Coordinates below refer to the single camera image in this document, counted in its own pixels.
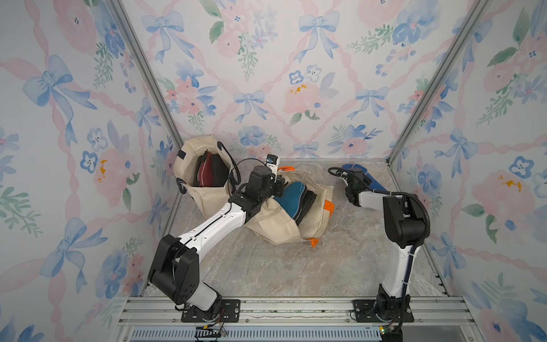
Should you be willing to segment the aluminium corner post right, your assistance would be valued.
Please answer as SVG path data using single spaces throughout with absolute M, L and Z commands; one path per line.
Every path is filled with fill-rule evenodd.
M 403 149 L 407 140 L 410 138 L 415 126 L 421 121 L 421 117 L 424 112 L 427 110 L 427 107 L 430 105 L 434 97 L 437 95 L 437 91 L 441 88 L 444 80 L 447 78 L 450 73 L 454 61 L 464 50 L 464 46 L 467 44 L 467 41 L 470 39 L 472 32 L 478 27 L 481 18 L 484 16 L 484 12 L 488 9 L 491 1 L 488 0 L 478 0 L 473 1 L 470 11 L 464 17 L 460 31 L 455 34 L 454 39 L 449 45 L 446 55 L 439 63 L 437 70 L 433 74 L 430 85 L 427 87 L 424 97 L 419 101 L 415 107 L 415 111 L 410 116 L 409 121 L 403 128 L 401 136 L 396 140 L 396 144 L 390 155 L 387 157 L 387 164 L 392 167 L 396 164 L 397 159 L 400 155 L 403 154 Z

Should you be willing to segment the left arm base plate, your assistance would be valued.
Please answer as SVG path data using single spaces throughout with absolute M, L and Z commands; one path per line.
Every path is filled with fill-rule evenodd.
M 182 310 L 182 323 L 238 323 L 241 312 L 239 299 L 218 299 L 208 309 L 189 306 Z

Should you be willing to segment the teal paddle case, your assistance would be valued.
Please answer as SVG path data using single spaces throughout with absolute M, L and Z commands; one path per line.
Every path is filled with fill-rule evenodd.
M 303 194 L 307 191 L 307 186 L 303 182 L 291 182 L 284 188 L 282 196 L 274 197 L 274 200 L 285 210 L 287 215 L 294 219 Z

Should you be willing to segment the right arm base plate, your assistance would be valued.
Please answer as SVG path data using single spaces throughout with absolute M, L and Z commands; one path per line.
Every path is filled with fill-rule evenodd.
M 353 318 L 358 323 L 398 323 L 400 319 L 403 323 L 413 323 L 415 318 L 410 309 L 410 300 L 407 299 L 403 308 L 402 299 L 381 300 L 376 299 L 354 299 Z

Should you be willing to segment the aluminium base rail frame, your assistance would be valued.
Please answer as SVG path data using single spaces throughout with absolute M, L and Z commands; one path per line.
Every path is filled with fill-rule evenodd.
M 485 341 L 461 297 L 415 297 L 396 323 L 375 322 L 370 297 L 239 297 L 199 323 L 165 297 L 131 299 L 112 341 Z

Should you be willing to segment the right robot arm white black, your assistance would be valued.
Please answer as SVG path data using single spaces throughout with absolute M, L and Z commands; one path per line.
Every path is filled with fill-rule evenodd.
M 373 313 L 381 321 L 402 320 L 410 303 L 408 287 L 416 254 L 430 234 L 428 211 L 416 195 L 387 190 L 360 165 L 344 165 L 337 173 L 344 179 L 350 203 L 383 213 L 392 249 Z

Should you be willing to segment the blue paddle case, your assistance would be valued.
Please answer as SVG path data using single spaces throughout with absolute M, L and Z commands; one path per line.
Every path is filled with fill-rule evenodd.
M 368 172 L 368 169 L 365 168 L 364 166 L 362 165 L 359 165 L 359 164 L 344 164 L 342 166 L 343 169 L 345 170 L 353 170 L 353 171 L 361 171 L 364 175 L 364 177 L 367 179 L 367 182 L 368 182 L 368 185 L 373 189 L 373 190 L 381 190 L 381 191 L 386 191 L 385 187 L 383 187 L 369 172 Z

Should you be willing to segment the canvas bag orange handles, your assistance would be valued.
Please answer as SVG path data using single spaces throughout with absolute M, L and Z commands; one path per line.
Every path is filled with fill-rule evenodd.
M 282 168 L 279 176 L 285 179 L 283 195 L 268 199 L 245 226 L 273 245 L 307 240 L 316 246 L 335 209 L 333 188 L 292 167 Z

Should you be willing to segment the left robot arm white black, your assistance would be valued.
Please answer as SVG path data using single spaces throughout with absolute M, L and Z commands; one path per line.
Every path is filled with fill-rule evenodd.
M 152 261 L 149 282 L 175 305 L 198 309 L 212 317 L 222 295 L 200 279 L 200 261 L 229 233 L 256 216 L 273 196 L 283 195 L 284 179 L 272 164 L 256 166 L 244 189 L 198 227 L 178 237 L 164 236 Z

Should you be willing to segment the black paddle case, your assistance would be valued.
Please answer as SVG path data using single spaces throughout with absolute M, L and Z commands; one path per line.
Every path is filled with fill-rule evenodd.
M 312 192 L 310 190 L 307 190 L 301 199 L 299 211 L 297 212 L 294 221 L 296 222 L 296 225 L 299 226 L 300 223 L 303 221 L 303 218 L 308 214 L 309 210 L 311 209 L 313 203 L 316 200 L 316 193 Z

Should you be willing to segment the aluminium corner post left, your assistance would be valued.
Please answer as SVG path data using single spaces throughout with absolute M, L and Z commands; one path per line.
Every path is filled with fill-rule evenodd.
M 165 99 L 163 98 L 160 87 L 155 80 L 155 75 L 148 63 L 148 60 L 145 56 L 145 51 L 143 50 L 138 37 L 135 33 L 135 30 L 130 22 L 127 12 L 122 1 L 118 0 L 106 0 L 106 6 L 111 11 L 112 16 L 121 30 L 122 37 L 126 40 L 128 44 L 128 49 L 133 55 L 136 66 L 140 75 L 142 76 L 145 85 L 148 87 L 150 96 L 154 104 L 158 107 L 160 116 L 165 122 L 168 133 L 171 135 L 175 147 L 179 150 L 183 145 L 183 139 L 179 134 L 175 121 L 172 118 L 172 115 L 167 107 Z

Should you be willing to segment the red pouch in bag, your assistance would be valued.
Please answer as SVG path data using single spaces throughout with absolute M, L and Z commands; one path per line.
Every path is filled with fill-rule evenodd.
M 221 188 L 226 184 L 229 168 L 219 154 L 208 150 L 197 159 L 194 186 L 198 188 Z

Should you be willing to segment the aluminium corner post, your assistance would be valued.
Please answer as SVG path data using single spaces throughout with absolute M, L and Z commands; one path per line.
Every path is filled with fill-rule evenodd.
M 172 118 L 172 115 L 167 107 L 165 99 L 163 98 L 160 87 L 155 80 L 155 75 L 148 63 L 148 60 L 145 56 L 145 51 L 143 50 L 138 37 L 135 33 L 135 30 L 130 22 L 127 12 L 122 1 L 118 0 L 106 0 L 106 6 L 111 11 L 112 16 L 121 30 L 122 37 L 126 40 L 128 44 L 128 49 L 133 55 L 136 66 L 140 75 L 142 76 L 145 85 L 148 87 L 150 96 L 154 104 L 158 107 L 160 116 L 165 122 L 168 133 L 171 135 L 175 147 L 179 150 L 183 145 L 183 139 L 179 134 L 175 121 Z
M 396 164 L 397 159 L 400 155 L 403 154 L 403 149 L 407 140 L 410 138 L 415 126 L 421 121 L 421 117 L 424 112 L 427 110 L 427 107 L 430 105 L 434 97 L 437 95 L 437 91 L 441 88 L 444 80 L 447 78 L 450 73 L 454 61 L 464 50 L 464 46 L 467 44 L 467 41 L 470 39 L 472 32 L 478 27 L 481 18 L 484 16 L 484 12 L 488 9 L 491 1 L 488 0 L 478 0 L 473 1 L 470 11 L 464 17 L 460 31 L 455 34 L 454 39 L 449 45 L 446 55 L 439 63 L 437 70 L 433 74 L 430 85 L 427 87 L 424 97 L 419 101 L 415 107 L 415 111 L 410 116 L 409 121 L 403 128 L 401 136 L 396 140 L 396 144 L 390 155 L 387 157 L 387 164 L 392 167 Z

